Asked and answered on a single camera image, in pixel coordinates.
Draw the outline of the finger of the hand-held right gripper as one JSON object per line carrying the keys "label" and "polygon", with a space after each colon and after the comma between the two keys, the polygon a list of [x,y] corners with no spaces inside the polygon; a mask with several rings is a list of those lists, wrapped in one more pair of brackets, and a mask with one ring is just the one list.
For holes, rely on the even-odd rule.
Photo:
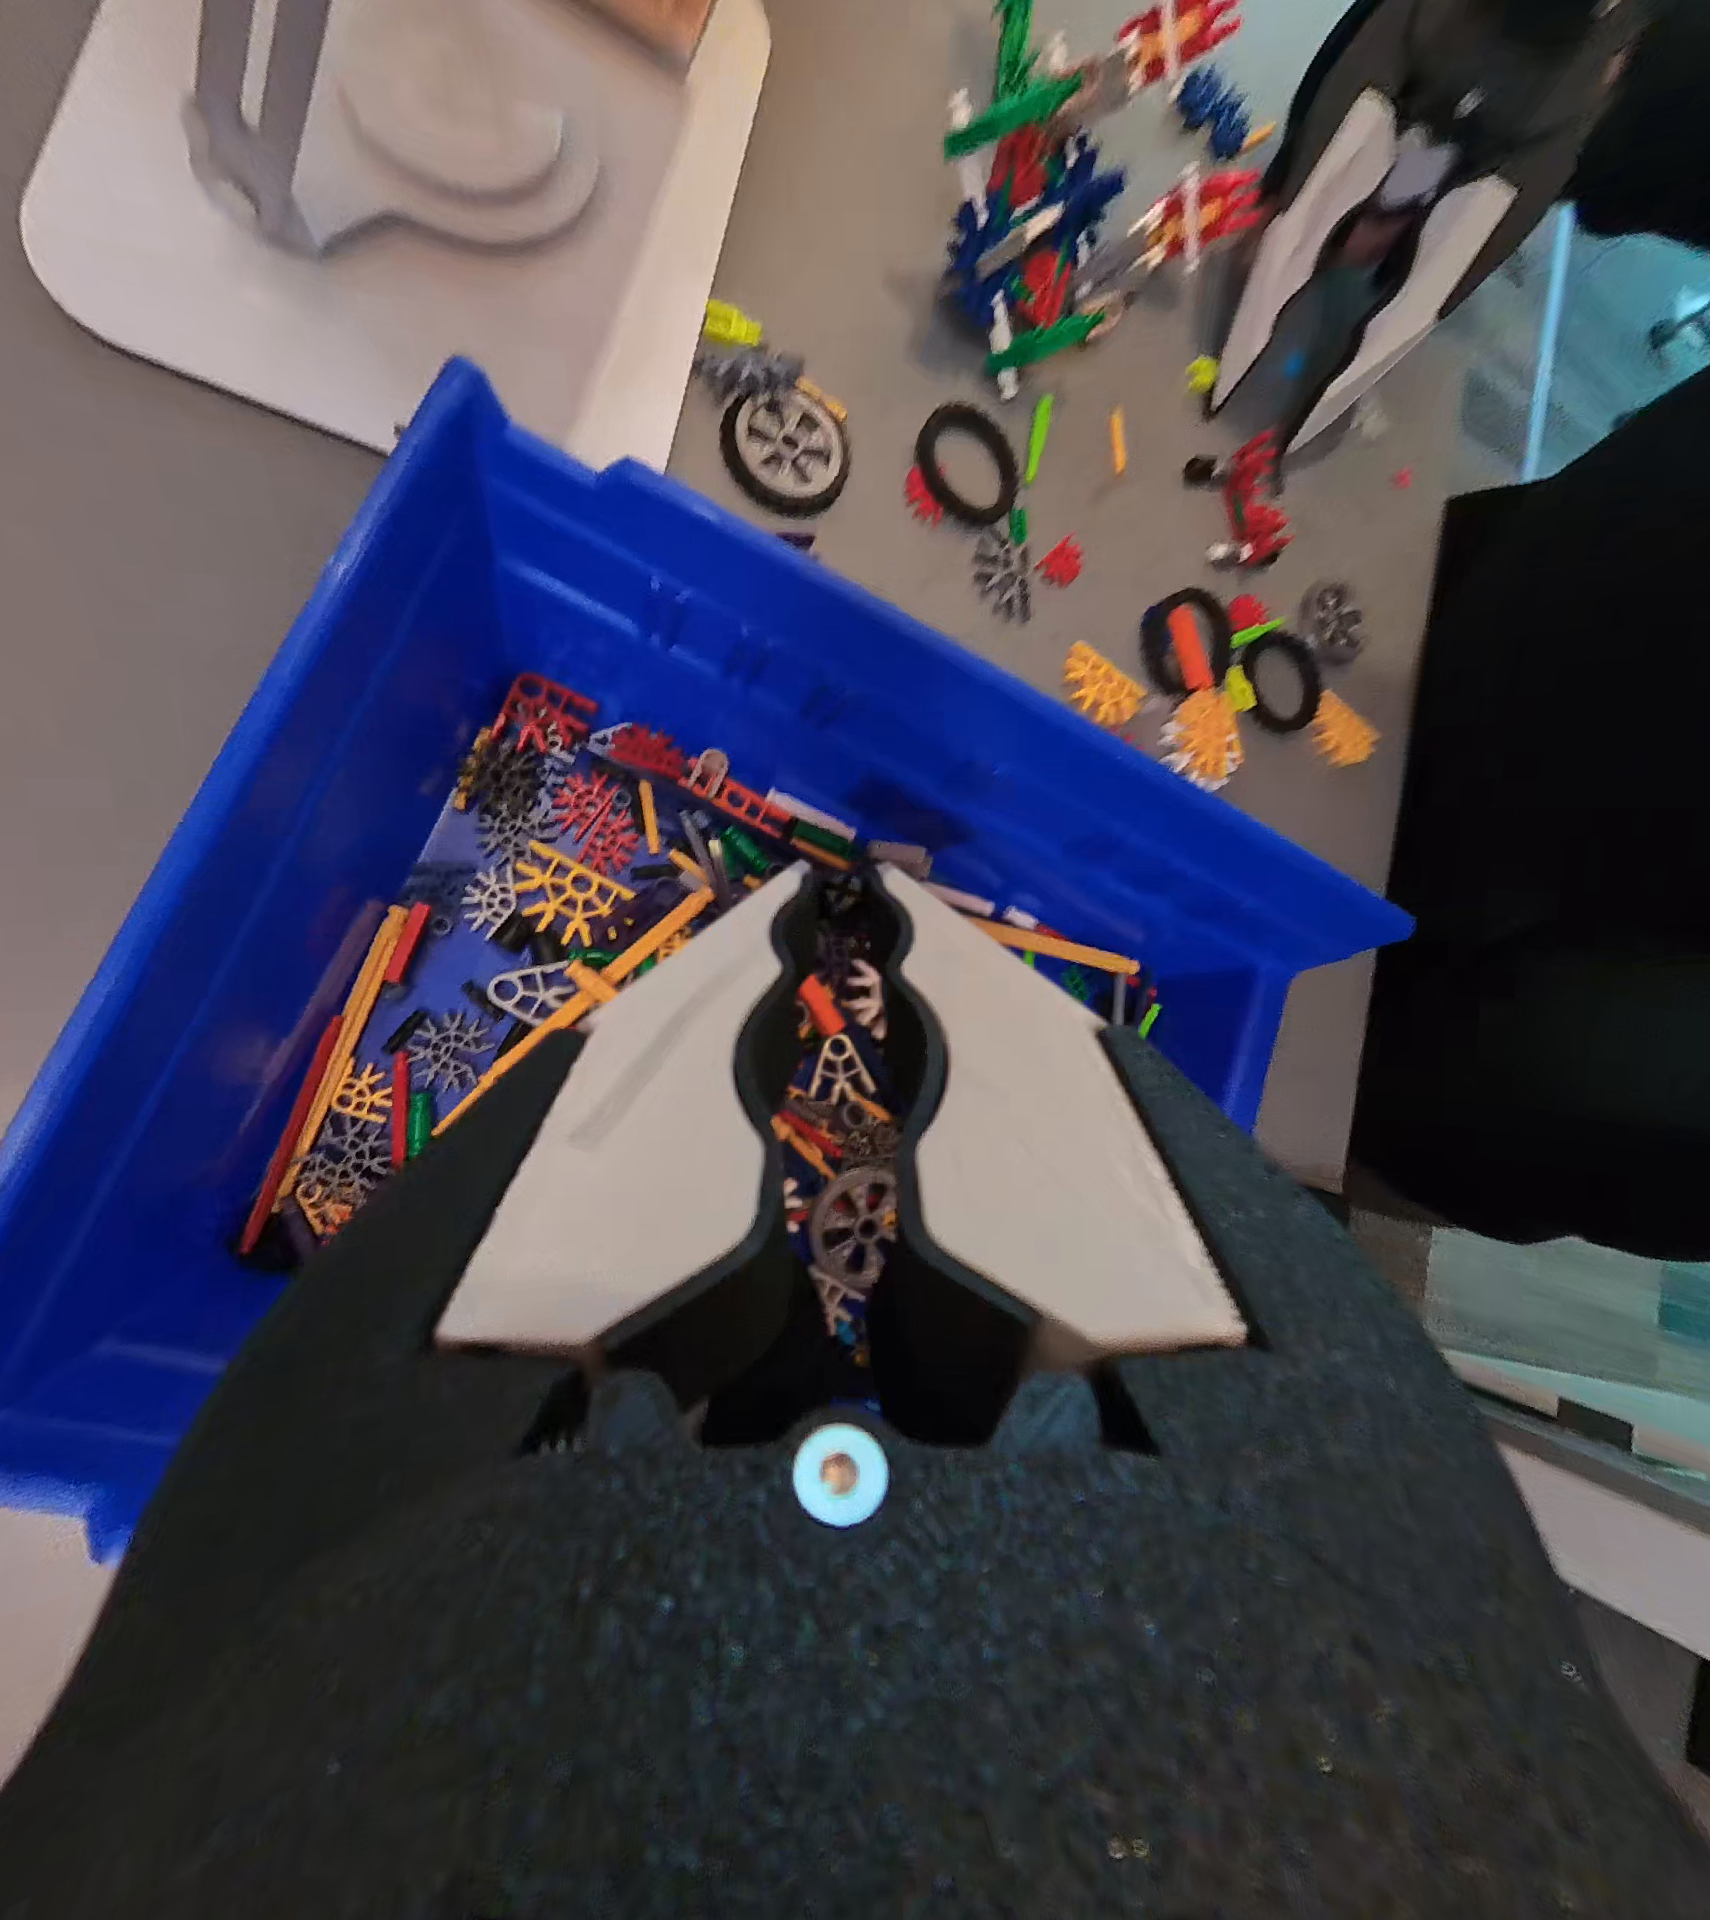
{"label": "finger of the hand-held right gripper", "polygon": [[1349,358],[1296,421],[1300,447],[1339,424],[1435,332],[1516,198],[1508,180],[1467,180],[1435,201],[1398,285],[1376,301]]}
{"label": "finger of the hand-held right gripper", "polygon": [[1396,105],[1362,90],[1328,135],[1289,206],[1256,234],[1227,322],[1209,414],[1221,414],[1267,351],[1276,324],[1317,273],[1340,219],[1376,193],[1396,159]]}

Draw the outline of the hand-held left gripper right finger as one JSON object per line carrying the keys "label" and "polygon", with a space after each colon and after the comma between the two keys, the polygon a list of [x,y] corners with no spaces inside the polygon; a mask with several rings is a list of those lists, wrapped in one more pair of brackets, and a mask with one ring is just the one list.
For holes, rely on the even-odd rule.
{"label": "hand-held left gripper right finger", "polygon": [[1023,1365],[1097,1365],[1250,1341],[1204,1234],[1129,1091],[1109,1024],[894,866],[904,1004],[928,1017],[933,1113],[904,1129],[938,1256],[1010,1308]]}

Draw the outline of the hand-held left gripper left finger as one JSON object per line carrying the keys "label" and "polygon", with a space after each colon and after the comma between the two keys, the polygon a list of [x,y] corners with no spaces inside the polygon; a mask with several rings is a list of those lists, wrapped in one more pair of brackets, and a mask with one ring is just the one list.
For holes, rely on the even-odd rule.
{"label": "hand-held left gripper left finger", "polygon": [[796,1259],[772,1110],[799,1055],[818,878],[770,875],[587,1021],[454,1293],[443,1348],[750,1365]]}

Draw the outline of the red connector rod assembly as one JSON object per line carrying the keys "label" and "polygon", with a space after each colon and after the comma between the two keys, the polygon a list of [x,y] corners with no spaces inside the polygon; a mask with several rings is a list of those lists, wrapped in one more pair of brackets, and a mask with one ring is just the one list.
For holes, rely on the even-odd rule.
{"label": "red connector rod assembly", "polygon": [[1269,568],[1294,539],[1290,515],[1280,505],[1280,446],[1274,427],[1255,433],[1233,454],[1189,457],[1181,480],[1191,490],[1213,490],[1222,498],[1227,538],[1209,545],[1209,565]]}

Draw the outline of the pile of construction toy pieces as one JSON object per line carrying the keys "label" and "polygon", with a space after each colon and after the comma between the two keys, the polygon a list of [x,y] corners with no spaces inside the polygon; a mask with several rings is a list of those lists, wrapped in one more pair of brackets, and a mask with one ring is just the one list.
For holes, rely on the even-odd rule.
{"label": "pile of construction toy pieces", "polygon": [[[481,848],[465,873],[466,930],[519,949],[519,969],[449,1010],[414,1012],[400,1060],[364,1060],[366,1020],[390,963],[413,938],[392,923],[377,966],[314,1060],[277,1183],[291,1252],[323,1263],[317,1330],[296,1357],[349,1361],[377,1349],[379,1256],[399,1256],[403,1282],[436,1292],[405,1344],[417,1351],[569,1365],[580,1374],[649,1374],[683,1401],[737,1391],[742,1379],[820,1365],[823,1348],[865,1351],[883,1310],[884,1375],[938,1379],[938,1391],[996,1396],[1007,1379],[1098,1363],[1023,1363],[1012,1308],[994,1308],[959,1265],[934,1252],[919,1220],[907,1128],[933,1113],[933,1024],[907,1004],[897,958],[907,921],[880,892],[884,866],[923,881],[983,933],[1097,1016],[1076,975],[1109,972],[1124,988],[1136,963],[1050,940],[1044,925],[964,902],[912,864],[912,848],[850,844],[823,817],[731,780],[718,752],[691,756],[636,724],[591,731],[566,695],[516,684],[461,768],[446,824],[520,827]],[[526,1351],[443,1348],[436,1325],[471,1256],[528,1154],[588,1034],[588,1017],[793,864],[814,875],[858,871],[858,923],[823,923],[794,992],[799,1055],[772,1110],[783,1209],[794,1256],[791,1311],[753,1363],[603,1363]]]}

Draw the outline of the blue plastic bin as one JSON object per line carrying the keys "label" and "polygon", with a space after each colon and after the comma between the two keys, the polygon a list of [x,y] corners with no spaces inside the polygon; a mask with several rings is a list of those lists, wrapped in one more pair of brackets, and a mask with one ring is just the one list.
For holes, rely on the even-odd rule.
{"label": "blue plastic bin", "polygon": [[112,1560],[274,1302],[237,1256],[320,1037],[380,923],[433,899],[354,1069],[485,1068],[511,951],[465,918],[445,804],[516,678],[583,733],[721,750],[861,840],[1142,963],[1145,1027],[1252,1128],[1290,984],[1413,918],[1227,797],[698,491],[595,472],[446,362],[270,659],[0,1142],[0,1505]]}

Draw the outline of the blue snowflake connector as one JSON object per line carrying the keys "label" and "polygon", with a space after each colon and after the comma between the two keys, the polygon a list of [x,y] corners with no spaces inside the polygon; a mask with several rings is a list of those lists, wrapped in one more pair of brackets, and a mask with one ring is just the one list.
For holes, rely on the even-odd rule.
{"label": "blue snowflake connector", "polygon": [[1241,155],[1252,137],[1249,96],[1216,64],[1183,71],[1174,105],[1186,132],[1204,132],[1218,159]]}

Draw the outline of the multicolour construction toy model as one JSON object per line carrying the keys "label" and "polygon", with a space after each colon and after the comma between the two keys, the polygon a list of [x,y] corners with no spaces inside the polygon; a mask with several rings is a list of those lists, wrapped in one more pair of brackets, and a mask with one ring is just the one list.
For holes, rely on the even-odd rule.
{"label": "multicolour construction toy model", "polygon": [[[946,101],[942,157],[961,199],[941,295],[984,336],[998,399],[1020,396],[1024,372],[1106,336],[1165,267],[1197,276],[1210,249],[1256,226],[1262,172],[1249,157],[1274,124],[1252,120],[1244,150],[1218,157],[1174,105],[1184,70],[1227,74],[1213,53],[1242,28],[1242,11],[1235,1],[1155,4],[1124,18],[1100,53],[1075,59],[1063,35],[1037,38],[1033,4],[990,5],[986,101],[967,87]],[[1178,132],[1202,146],[1109,234],[1129,180],[1106,161],[1098,132],[1142,100],[1170,108]]]}

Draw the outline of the grey wheel with black tire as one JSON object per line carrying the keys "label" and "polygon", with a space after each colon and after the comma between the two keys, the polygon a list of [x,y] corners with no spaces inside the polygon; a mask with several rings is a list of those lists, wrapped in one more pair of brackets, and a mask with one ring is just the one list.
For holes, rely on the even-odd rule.
{"label": "grey wheel with black tire", "polygon": [[783,517],[824,515],[852,472],[849,426],[801,386],[732,396],[718,424],[718,446],[741,491]]}

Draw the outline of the person's black clothing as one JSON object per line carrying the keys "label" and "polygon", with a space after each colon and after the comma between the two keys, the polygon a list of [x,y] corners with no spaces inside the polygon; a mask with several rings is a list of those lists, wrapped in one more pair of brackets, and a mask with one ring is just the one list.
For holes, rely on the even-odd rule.
{"label": "person's black clothing", "polygon": [[1710,1261],[1710,367],[1443,517],[1352,1147],[1449,1226]]}

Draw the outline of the silver monitor stand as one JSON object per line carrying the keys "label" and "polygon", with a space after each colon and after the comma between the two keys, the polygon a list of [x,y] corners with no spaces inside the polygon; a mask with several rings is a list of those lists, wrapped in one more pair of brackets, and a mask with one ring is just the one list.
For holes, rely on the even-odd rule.
{"label": "silver monitor stand", "polygon": [[595,468],[669,464],[772,51],[591,4],[102,4],[31,265],[159,367],[389,451],[454,358]]}

